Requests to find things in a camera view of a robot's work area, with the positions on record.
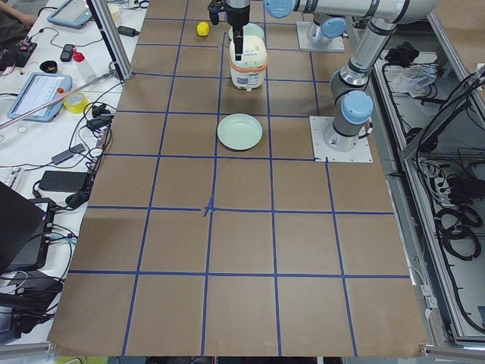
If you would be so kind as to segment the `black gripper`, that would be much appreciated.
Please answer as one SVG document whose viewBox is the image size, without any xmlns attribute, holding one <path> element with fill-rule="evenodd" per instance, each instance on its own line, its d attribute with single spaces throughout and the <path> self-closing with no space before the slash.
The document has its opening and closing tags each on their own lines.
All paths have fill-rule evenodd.
<svg viewBox="0 0 485 364">
<path fill-rule="evenodd" d="M 219 24 L 220 13 L 227 14 L 227 21 L 233 27 L 235 60 L 240 61 L 243 55 L 243 27 L 249 22 L 250 1 L 212 0 L 208 4 L 208 13 L 213 25 Z"/>
</svg>

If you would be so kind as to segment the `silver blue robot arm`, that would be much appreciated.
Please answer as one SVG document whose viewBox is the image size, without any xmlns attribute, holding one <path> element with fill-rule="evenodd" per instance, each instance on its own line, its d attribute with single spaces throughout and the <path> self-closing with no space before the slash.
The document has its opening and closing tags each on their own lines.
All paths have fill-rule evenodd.
<svg viewBox="0 0 485 364">
<path fill-rule="evenodd" d="M 330 88 L 336 117 L 323 133 L 324 142 L 339 152 L 352 150 L 358 134 L 369 121 L 374 103 L 365 92 L 368 75 L 383 47 L 399 24 L 409 24 L 426 17 L 436 1 L 266 1 L 270 16 L 280 19 L 294 11 L 303 14 L 323 13 L 356 16 L 368 20 L 357 49 L 346 66 L 332 77 Z"/>
<path fill-rule="evenodd" d="M 309 52 L 344 52 L 344 17 L 314 13 L 312 22 L 298 22 L 299 47 Z"/>
</svg>

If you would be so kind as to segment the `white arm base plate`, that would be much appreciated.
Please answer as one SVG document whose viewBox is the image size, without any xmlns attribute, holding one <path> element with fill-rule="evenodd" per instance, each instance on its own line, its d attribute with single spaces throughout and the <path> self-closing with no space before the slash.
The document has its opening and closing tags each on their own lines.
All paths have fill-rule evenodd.
<svg viewBox="0 0 485 364">
<path fill-rule="evenodd" d="M 328 38 L 323 34 L 321 27 L 313 22 L 297 22 L 296 29 L 300 51 L 339 53 L 345 51 L 341 36 Z"/>
<path fill-rule="evenodd" d="M 366 129 L 361 127 L 357 136 L 342 136 L 333 128 L 334 117 L 309 118 L 311 141 L 316 162 L 372 163 L 373 158 Z"/>
</svg>

